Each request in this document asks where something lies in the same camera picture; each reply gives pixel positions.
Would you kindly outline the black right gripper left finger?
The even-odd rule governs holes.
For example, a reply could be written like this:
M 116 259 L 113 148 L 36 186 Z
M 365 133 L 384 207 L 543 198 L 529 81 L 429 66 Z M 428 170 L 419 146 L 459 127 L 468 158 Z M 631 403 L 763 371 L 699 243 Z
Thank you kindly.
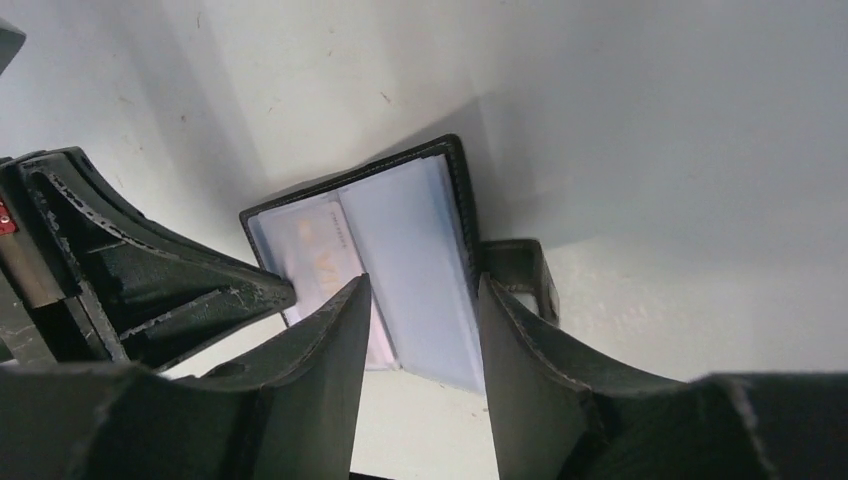
M 360 275 L 203 377 L 133 363 L 1 371 L 5 479 L 346 479 L 369 338 Z

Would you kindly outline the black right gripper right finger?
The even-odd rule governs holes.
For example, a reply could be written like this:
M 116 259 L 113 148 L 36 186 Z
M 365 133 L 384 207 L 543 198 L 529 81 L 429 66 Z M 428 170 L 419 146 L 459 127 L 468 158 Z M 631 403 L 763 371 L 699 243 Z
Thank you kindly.
M 486 396 L 504 479 L 843 479 L 843 373 L 626 365 L 480 282 Z

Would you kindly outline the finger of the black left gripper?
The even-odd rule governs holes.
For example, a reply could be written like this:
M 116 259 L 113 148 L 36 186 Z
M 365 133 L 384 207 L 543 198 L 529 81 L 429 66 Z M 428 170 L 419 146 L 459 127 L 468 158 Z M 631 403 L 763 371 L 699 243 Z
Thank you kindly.
M 105 180 L 79 147 L 32 153 L 26 157 L 26 173 L 44 176 L 84 220 L 134 248 L 170 261 L 215 270 L 258 270 L 145 217 Z
M 203 348 L 294 302 L 292 285 L 258 269 L 233 272 L 170 261 L 126 243 L 105 257 L 119 275 L 122 300 L 116 325 L 123 362 L 164 371 Z

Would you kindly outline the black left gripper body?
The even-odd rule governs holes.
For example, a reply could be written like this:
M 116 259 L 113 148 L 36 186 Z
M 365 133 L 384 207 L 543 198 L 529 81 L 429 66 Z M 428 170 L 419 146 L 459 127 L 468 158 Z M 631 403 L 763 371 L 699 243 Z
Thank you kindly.
M 126 247 L 114 189 L 84 155 L 1 161 L 1 292 L 16 313 L 1 338 L 24 365 L 123 362 L 122 282 L 106 255 Z

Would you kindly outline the black leather card holder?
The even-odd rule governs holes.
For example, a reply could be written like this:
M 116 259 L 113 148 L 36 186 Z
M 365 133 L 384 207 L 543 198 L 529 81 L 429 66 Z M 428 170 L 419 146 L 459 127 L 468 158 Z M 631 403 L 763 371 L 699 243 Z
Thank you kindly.
M 463 144 L 446 134 L 348 171 L 291 187 L 242 211 L 249 221 L 297 202 L 341 203 L 370 278 L 366 366 L 403 370 L 454 388 L 484 390 L 477 291 L 482 274 L 551 324 L 559 298 L 538 241 L 481 238 Z

